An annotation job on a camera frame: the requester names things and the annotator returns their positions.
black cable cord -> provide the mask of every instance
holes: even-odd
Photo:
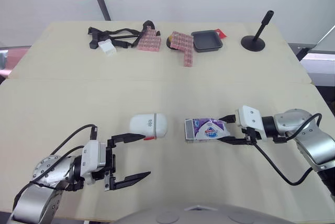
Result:
[[[32,184],[37,184],[43,176],[45,176],[47,173],[49,173],[55,166],[57,166],[62,160],[64,160],[70,153],[74,152],[75,150],[78,150],[78,149],[81,149],[81,148],[84,148],[83,145],[80,145],[78,147],[75,147],[75,148],[72,148],[70,151],[68,151],[66,154],[64,154],[63,156],[61,156],[55,163],[53,163],[48,169],[45,170],[45,172],[43,172],[41,175],[39,175],[37,178],[35,178],[34,180],[32,180],[31,182],[29,182],[27,185],[25,185],[19,192],[18,194],[15,196],[14,198],[14,203],[13,203],[13,210],[15,209],[16,205],[17,205],[17,202],[19,201],[22,193],[29,187],[31,186]],[[38,185],[40,186],[44,186],[44,187],[48,187],[50,188],[49,186],[45,186],[43,184],[39,184]]]
[[[311,116],[309,119],[307,119],[292,136],[286,138],[286,141],[294,139],[296,136],[298,136],[298,134],[306,127],[306,125],[308,125],[316,117],[319,117],[318,121],[316,122],[317,126],[319,126],[322,120],[322,114],[316,113],[313,116]]]
[[[61,149],[73,136],[75,136],[78,132],[84,130],[85,128],[88,127],[96,127],[94,124],[88,124],[85,126],[82,126],[81,128],[75,130],[70,136],[68,136],[59,146],[57,146],[56,149],[53,150],[53,152],[50,155],[54,155],[59,149]]]
[[[256,144],[253,144],[257,150],[259,150],[259,152],[266,158],[266,160],[270,163],[270,165],[273,167],[273,169],[280,175],[280,177],[282,177],[282,179],[289,185],[291,186],[297,186],[300,185],[305,178],[308,176],[308,174],[313,170],[312,167],[310,167],[309,169],[307,169],[307,171],[303,174],[303,176],[297,181],[297,182],[291,182],[290,180],[288,180],[288,178],[285,177],[285,175],[279,170],[279,168],[273,163],[273,161],[269,158],[269,156],[267,156],[267,154]]]

red object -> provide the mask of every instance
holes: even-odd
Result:
[[[171,48],[184,51],[184,67],[192,67],[193,36],[174,31],[172,33]]]
[[[144,140],[152,140],[155,139],[155,137],[146,137]]]
[[[219,35],[220,39],[227,37],[220,29],[216,29],[214,31]]]

red tab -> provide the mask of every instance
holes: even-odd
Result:
[[[227,37],[220,29],[216,29],[214,31],[219,35],[220,39]]]
[[[152,140],[155,139],[155,137],[146,137],[144,140]]]

pink package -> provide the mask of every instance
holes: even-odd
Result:
[[[172,33],[171,48],[184,51],[184,66],[193,64],[193,36],[174,31]]]
[[[144,51],[159,51],[160,45],[161,37],[156,36],[156,30],[148,26],[146,32],[139,40],[137,48]]]

snack package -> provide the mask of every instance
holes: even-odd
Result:
[[[213,118],[185,119],[185,139],[188,143],[208,142],[230,136],[226,123]]]

